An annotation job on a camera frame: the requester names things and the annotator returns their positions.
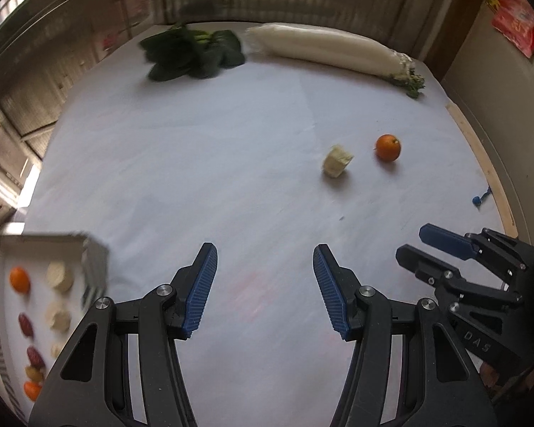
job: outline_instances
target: blue object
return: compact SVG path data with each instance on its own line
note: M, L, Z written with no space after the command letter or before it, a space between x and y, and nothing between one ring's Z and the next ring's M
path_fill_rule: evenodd
M326 311L329 312L330 322L333 329L340 333L340 337L346 340L350 332L348 324L348 317L346 314L346 300L340 293L340 289L336 284L332 271L326 260L317 247L313 254L313 269L320 293L325 301Z
M182 330L190 337L191 333L200 326L201 316L204 313L205 302L218 268L218 250L215 246L208 252L200 271L194 281L192 290L186 299L186 311Z
M493 190L490 189L490 186L489 186L488 189L486 190L486 192L481 197L479 197L479 196L473 197L474 206L479 208L481 206L481 204L485 201L485 199L488 197L488 195L490 195L492 193L493 193Z
M427 245L461 260L468 260L477 256L477 251L470 239L439 226L431 225L431 223L422 226L419 230L419 239Z

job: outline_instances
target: white radish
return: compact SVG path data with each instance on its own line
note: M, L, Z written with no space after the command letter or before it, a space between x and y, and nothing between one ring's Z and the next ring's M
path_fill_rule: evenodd
M409 89L417 86L412 82L419 77L421 85L417 89L423 87L423 78L413 73L410 56L362 35L282 23L259 25L249 28L247 33L252 42L268 53L376 75Z

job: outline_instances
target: beige wall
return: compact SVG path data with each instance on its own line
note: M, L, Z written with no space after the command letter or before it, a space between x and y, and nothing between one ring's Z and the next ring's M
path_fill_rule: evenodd
M534 59L491 26L483 5L442 81L501 178L519 236L534 244Z

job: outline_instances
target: metal screw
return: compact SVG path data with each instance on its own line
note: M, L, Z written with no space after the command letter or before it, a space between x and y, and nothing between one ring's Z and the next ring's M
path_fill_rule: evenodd
M162 297L170 295L172 293L172 286L170 284L163 284L157 287L157 295Z
M364 295L365 297L372 297L376 293L376 289L372 286L362 286L358 291L360 295Z
M435 308L435 302L433 302L430 298L422 299L421 304L426 310L433 310Z
M97 310L103 310L109 306L111 299L109 297L101 297L95 300L95 308Z

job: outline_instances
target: small orange fruit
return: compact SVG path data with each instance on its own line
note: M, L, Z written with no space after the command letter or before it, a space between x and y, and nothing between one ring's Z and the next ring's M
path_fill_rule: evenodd
M30 292L30 277L26 270L21 267L15 267L10 270L10 285L12 289L20 294Z
M376 155L384 162L393 162L402 152L402 144L393 135L382 135L376 141Z
M37 399L37 396L40 394L40 391L41 385L38 385L35 382L24 383L24 393L26 394L26 397L28 397L30 400L35 401Z

